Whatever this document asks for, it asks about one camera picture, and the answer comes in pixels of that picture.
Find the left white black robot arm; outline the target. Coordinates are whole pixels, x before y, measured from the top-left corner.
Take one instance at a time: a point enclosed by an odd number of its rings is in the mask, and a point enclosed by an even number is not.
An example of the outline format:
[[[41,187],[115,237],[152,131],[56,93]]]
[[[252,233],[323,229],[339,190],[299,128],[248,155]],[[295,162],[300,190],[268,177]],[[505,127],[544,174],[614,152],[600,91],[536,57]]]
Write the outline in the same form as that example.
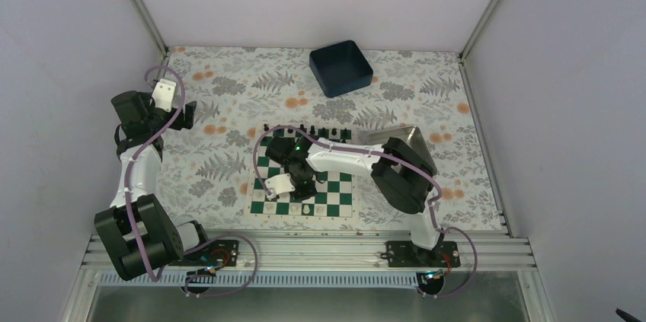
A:
[[[196,221],[176,225],[155,195],[164,141],[160,129],[191,129],[196,103],[173,106],[175,87],[160,84],[151,93],[127,91],[111,103],[120,119],[114,140],[122,165],[120,185],[110,207],[94,226],[117,275],[126,281],[163,269],[185,257],[205,263],[212,244]]]

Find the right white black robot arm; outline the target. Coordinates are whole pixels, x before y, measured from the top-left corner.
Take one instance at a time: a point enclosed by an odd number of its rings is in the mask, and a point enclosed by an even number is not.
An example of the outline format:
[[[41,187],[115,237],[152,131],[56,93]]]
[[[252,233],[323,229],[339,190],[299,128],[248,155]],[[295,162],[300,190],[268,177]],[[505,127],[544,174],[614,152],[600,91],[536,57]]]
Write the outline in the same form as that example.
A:
[[[274,137],[265,155],[284,170],[264,180],[270,199],[289,195],[303,201],[316,194],[315,176],[338,172],[371,179],[387,203],[409,214],[412,254],[421,266],[442,256],[440,231],[431,221],[430,193],[441,191],[434,180],[437,167],[401,139],[384,144],[351,145],[314,136]]]

